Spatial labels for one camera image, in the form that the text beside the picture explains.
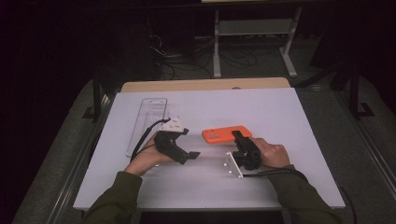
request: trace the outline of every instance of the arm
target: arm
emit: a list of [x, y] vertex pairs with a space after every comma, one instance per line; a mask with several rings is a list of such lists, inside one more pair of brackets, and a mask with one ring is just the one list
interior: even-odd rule
[[[261, 138], [253, 138], [252, 141], [260, 149], [262, 164], [267, 169], [294, 169], [285, 147], [268, 144]], [[316, 189], [299, 176], [270, 175], [268, 179], [274, 185], [279, 203], [289, 209], [292, 223], [342, 223]]]
[[82, 223], [130, 223], [137, 208], [137, 195], [142, 184], [140, 176], [156, 164], [173, 161], [155, 148], [154, 136], [146, 143], [146, 149], [138, 153], [123, 172], [117, 173], [113, 186], [95, 201]]

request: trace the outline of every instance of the orange phone case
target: orange phone case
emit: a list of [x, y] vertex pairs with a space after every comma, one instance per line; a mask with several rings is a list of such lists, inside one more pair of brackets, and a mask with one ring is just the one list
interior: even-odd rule
[[217, 129], [206, 129], [202, 131], [202, 137], [208, 144], [231, 142], [235, 140], [232, 131], [239, 131], [244, 137], [251, 137], [251, 132], [245, 126], [233, 126]]

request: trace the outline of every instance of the sleeve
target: sleeve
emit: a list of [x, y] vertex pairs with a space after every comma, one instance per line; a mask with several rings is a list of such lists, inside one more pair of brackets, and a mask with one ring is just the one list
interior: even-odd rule
[[141, 185], [140, 176], [118, 172], [113, 186], [95, 201], [82, 223], [130, 223]]
[[270, 175], [279, 203], [289, 209], [293, 224], [343, 223], [319, 196], [317, 190], [297, 175]]

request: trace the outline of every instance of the white table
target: white table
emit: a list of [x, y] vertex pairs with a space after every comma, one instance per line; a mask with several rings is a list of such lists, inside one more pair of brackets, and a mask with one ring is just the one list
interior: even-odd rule
[[80, 187], [74, 207], [87, 210], [108, 189], [125, 156], [141, 101], [167, 98], [171, 114], [179, 115], [190, 132], [177, 144], [200, 151], [195, 161], [162, 164], [143, 176], [138, 207], [141, 211], [278, 210], [271, 183], [262, 178], [238, 179], [223, 166], [234, 143], [208, 145], [201, 131], [245, 125], [254, 136], [281, 143], [290, 160], [304, 173], [323, 200], [345, 207], [303, 108], [292, 88], [214, 91], [149, 91], [119, 93]]

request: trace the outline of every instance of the dark green jacket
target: dark green jacket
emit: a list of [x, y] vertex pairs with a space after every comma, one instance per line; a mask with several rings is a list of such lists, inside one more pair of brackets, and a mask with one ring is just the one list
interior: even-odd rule
[[[342, 223], [332, 209], [320, 198], [314, 187], [296, 175], [272, 175], [279, 203], [289, 208], [294, 224]], [[118, 172], [113, 186], [106, 190], [84, 216], [82, 223], [130, 223], [136, 212], [136, 200], [142, 178]]]

